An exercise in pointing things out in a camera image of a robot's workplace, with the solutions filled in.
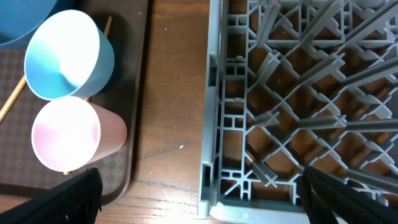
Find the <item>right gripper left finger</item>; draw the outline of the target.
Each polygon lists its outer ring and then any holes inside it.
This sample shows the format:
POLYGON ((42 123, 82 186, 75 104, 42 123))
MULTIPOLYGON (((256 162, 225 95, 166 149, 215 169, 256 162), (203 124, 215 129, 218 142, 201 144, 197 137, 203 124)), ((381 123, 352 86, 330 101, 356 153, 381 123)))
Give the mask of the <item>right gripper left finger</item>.
POLYGON ((94 223, 101 211, 103 182, 97 168, 57 185, 39 197, 1 213, 1 223, 94 223))

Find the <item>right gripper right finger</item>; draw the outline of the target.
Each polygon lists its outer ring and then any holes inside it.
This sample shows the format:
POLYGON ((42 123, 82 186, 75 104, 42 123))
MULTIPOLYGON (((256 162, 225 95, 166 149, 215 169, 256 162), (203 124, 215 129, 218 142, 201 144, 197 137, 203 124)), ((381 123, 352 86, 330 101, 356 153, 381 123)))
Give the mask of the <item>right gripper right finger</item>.
POLYGON ((310 223, 397 223, 397 212, 328 174, 307 166, 297 179, 297 190, 310 223))

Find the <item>pink plastic cup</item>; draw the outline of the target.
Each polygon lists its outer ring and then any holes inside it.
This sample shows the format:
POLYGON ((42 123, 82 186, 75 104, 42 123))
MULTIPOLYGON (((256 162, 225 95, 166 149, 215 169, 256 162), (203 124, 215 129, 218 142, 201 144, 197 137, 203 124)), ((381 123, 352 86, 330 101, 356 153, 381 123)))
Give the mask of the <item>pink plastic cup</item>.
POLYGON ((115 153, 126 138, 127 127, 118 114, 74 96, 47 103, 31 132, 36 157, 57 172, 77 170, 115 153))

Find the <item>light blue bowl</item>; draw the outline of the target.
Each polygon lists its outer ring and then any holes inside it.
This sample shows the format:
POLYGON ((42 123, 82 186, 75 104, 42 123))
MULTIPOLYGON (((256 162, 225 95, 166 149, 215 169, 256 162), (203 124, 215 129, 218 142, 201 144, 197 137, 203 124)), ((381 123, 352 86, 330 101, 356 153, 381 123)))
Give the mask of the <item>light blue bowl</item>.
POLYGON ((94 20, 78 10, 49 17, 32 36, 24 59, 30 90, 39 98, 89 98, 109 82, 114 50, 94 20))

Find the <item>dark blue plate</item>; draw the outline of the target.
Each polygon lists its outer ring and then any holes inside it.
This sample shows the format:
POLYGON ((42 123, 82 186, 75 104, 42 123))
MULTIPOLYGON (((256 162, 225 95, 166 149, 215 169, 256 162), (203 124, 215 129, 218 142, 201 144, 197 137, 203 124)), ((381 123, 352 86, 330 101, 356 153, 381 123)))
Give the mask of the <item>dark blue plate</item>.
POLYGON ((1 0, 1 49, 27 47, 41 23, 62 8, 58 0, 1 0))

